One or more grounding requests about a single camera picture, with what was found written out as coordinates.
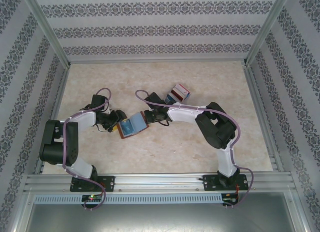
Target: marble floor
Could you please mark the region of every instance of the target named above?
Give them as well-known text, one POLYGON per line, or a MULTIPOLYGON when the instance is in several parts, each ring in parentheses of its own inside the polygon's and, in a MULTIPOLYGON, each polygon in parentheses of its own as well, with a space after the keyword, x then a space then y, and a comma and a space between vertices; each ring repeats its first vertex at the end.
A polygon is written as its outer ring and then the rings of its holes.
MULTIPOLYGON (((271 171, 254 105, 240 62, 124 63, 71 65, 58 119, 64 120, 91 102, 102 87, 112 91, 110 105, 128 117, 149 107, 135 97, 135 90, 160 97, 176 84, 190 91, 189 105, 217 102, 239 123, 241 138, 235 160, 253 171, 271 171)), ((79 135, 79 154, 98 173, 215 172, 215 149, 195 125, 173 122, 169 127, 151 124, 138 135, 121 140, 118 131, 98 132, 92 127, 79 135)), ((44 173, 64 173, 45 164, 44 173)))

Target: purple cable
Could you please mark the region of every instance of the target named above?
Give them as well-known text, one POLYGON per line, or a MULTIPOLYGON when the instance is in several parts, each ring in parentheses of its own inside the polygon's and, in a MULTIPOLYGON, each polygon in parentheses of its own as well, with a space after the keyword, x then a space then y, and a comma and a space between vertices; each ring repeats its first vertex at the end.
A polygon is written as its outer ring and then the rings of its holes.
POLYGON ((143 99, 142 97, 140 97, 138 95, 138 92, 144 92, 148 95, 148 92, 146 90, 142 90, 142 89, 139 89, 139 90, 136 90, 135 92, 135 96, 140 99, 141 101, 145 102, 145 103, 148 103, 148 104, 152 104, 152 105, 156 105, 156 106, 162 106, 162 107, 169 107, 169 108, 189 108, 189 109, 194 109, 194 110, 199 110, 199 111, 208 111, 208 112, 213 112, 213 113, 218 113, 220 115, 223 115, 224 117, 230 119, 236 126, 237 130, 238 130, 238 133, 237 133, 237 137, 235 138, 235 140, 233 141, 233 143, 230 145, 230 156, 231 156, 231 162, 232 164, 238 168, 238 169, 244 169, 244 170, 248 170, 250 173, 251 173, 251 182, 250 182, 250 185, 248 187, 248 190, 246 191, 246 193, 244 194, 243 198, 234 206, 237 206, 238 204, 240 204, 245 198, 246 196, 248 195, 251 187, 252 187, 252 184, 254 183, 254 173, 252 172, 251 169, 249 168, 244 168, 244 167, 240 167, 238 165, 236 165, 235 163, 235 160, 234 160, 234 150, 233 150, 233 147, 234 145, 238 142, 238 140, 240 139, 240 135, 241 135, 241 130, 240 130, 240 126, 239 124, 234 120, 234 118, 232 118, 230 115, 224 113, 224 112, 221 112, 221 111, 218 111, 218 110, 214 110, 214 109, 210 109, 210 108, 200 108, 200 107, 191 107, 191 106, 188 106, 188 105, 169 105, 169 104, 160 104, 160 103, 153 103, 153 102, 149 102, 145 99, 143 99))
MULTIPOLYGON (((97 91, 96 94, 98 94, 98 93, 101 92, 102 90, 108 90, 108 91, 109 91, 109 97, 106 99, 105 103, 103 103, 103 104, 101 104, 100 106, 97 106, 97 107, 95 107, 95 108, 91 108, 91 109, 88 109, 88 110, 82 110, 82 111, 80 111, 80 112, 77 112, 77 113, 71 115, 71 117, 67 118, 67 119, 65 120, 65 122, 63 123, 63 136, 64 136, 64 137, 63 137, 63 154, 64 154, 64 155, 63 155, 63 161, 62 161, 62 168, 63 168, 68 174, 70 174, 70 175, 72 175, 72 176, 74 176, 74 177, 76 177, 76 178, 80 178, 80 179, 83 179, 83 180, 85 180, 85 181, 94 183, 95 185, 98 185, 98 186, 102 189, 103 199, 101 200, 101 202, 100 202, 97 206, 95 206, 94 208, 90 208, 90 211, 99 208, 99 207, 104 203, 104 201, 106 200, 106 196, 107 196, 107 195, 106 195, 106 191, 105 191, 105 188, 104 188, 101 184, 99 184, 99 183, 97 183, 97 182, 95 182, 95 181, 93 181, 93 180, 91 180, 91 179, 89 179, 89 178, 84 178, 84 177, 78 176, 77 174, 75 174, 75 173, 73 173, 72 171, 70 171, 69 169, 67 169, 67 167, 66 167, 66 161, 67 161, 67 155, 66 155, 66 154, 67 154, 67 137, 66 137, 66 136, 67 136, 67 133, 66 133, 66 128, 67 128, 67 123, 68 123, 71 119, 77 117, 77 116, 80 115, 80 114, 87 113, 87 112, 91 112, 91 111, 96 110, 96 109, 98 109, 98 108, 104 107, 104 106, 108 103, 108 101, 109 101, 110 98, 111 98, 111 90, 110 90, 109 88, 101 88, 99 91, 97 91)), ((83 204, 83 206, 84 206, 85 210, 87 210, 86 202, 83 204)))

